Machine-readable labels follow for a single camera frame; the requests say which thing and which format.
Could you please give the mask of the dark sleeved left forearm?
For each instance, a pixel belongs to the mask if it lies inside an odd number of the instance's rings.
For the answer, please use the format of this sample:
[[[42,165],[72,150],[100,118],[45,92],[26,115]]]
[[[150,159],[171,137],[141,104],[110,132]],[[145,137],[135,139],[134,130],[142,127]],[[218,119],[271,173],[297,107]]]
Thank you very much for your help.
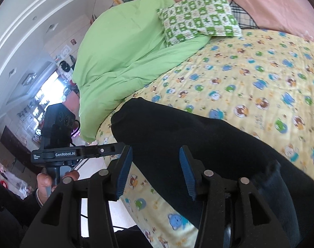
[[[21,199],[0,184],[0,247],[20,247],[26,231],[41,209],[37,191]]]

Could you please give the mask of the person's left hand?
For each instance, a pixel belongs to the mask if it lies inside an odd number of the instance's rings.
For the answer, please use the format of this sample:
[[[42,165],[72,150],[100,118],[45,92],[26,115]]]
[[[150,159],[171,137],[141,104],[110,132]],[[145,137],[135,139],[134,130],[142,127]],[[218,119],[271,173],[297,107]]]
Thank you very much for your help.
[[[64,177],[70,177],[74,181],[79,179],[79,172],[76,170],[67,172]],[[52,188],[53,180],[52,178],[45,173],[40,173],[37,175],[37,197],[42,205],[49,199],[51,191],[55,188]]]

